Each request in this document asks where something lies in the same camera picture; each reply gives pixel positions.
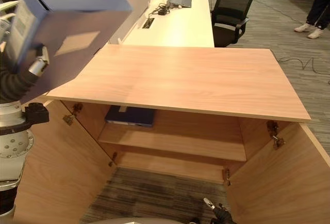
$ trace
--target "metal hinge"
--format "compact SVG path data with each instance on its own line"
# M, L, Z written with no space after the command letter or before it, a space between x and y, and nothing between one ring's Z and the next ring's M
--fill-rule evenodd
M73 112L71 115L65 115L63 120L68 124L72 125L73 119L77 117L77 114L82 110L83 105L81 103L76 103L73 106Z
M111 159L112 159L113 162L116 160L117 155L118 155L117 152L114 152L114 153L112 154L112 158L111 158Z
M277 137L277 130L278 130L277 122L275 122L273 120L268 121L267 122L267 129L268 129L269 136L274 141L273 148L275 150L277 150L280 147L282 147L285 144L285 141L284 141L283 138Z
M226 169L223 170L223 178L225 179L225 182L227 183L227 186L231 185L229 177L230 177L230 172L229 172L229 169L226 168Z
M112 167L112 165L114 164L114 161L115 161L115 159L117 158L117 155L118 155L117 152L114 152L114 153L112 154L111 161L110 161L109 164L108 164L110 167Z

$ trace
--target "black office chair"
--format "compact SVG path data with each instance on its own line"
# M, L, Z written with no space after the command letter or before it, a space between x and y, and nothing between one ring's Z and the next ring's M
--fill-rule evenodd
M236 44L245 33L246 17L252 0L217 0L214 10L211 11L213 40L215 47L226 47ZM216 24L226 24L235 27L235 30L219 27Z

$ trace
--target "striped carpet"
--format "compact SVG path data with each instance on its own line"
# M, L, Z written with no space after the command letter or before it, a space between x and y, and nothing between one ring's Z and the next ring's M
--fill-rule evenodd
M120 217L158 217L188 223L198 217L209 224L214 216L204 197L228 206L222 185L119 168L80 223Z
M330 31L317 40L293 28L304 22L313 0L254 0L245 35L230 47L270 48L276 58L314 58L317 71L330 73ZM309 127L330 154L330 80L311 64L302 70L296 60L280 64L312 120ZM212 212L203 203L226 203L223 186L174 176L119 169L96 198L81 223L118 217L162 217L187 223L197 216L209 224Z

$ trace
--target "open cabinet door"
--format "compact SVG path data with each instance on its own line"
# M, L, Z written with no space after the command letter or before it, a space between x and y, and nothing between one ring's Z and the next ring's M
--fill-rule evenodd
M330 223L330 158L306 124L293 123L230 177L238 224Z
M22 223L78 223L116 166L78 121L69 126L62 120L70 112L61 101L45 106L50 121L31 128L35 144L27 155L14 218Z

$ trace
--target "wooden cabinet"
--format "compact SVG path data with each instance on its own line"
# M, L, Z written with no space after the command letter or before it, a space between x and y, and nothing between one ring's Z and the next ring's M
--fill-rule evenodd
M98 116L86 113L77 119ZM98 143L117 167L225 184L239 224L329 223L329 156L302 123L277 121L275 148L268 122L158 110L153 128L104 124Z
M330 158L269 50L105 46L47 97L64 104L33 127L33 184L22 182L18 207L34 202L21 216L77 222L117 166L223 183L239 224L330 222ZM64 105L82 107L71 126ZM154 125L107 124L110 105L157 109Z
M110 180L116 165L59 100L44 104L49 123L32 126L29 152L16 197L15 219L22 223L78 223Z

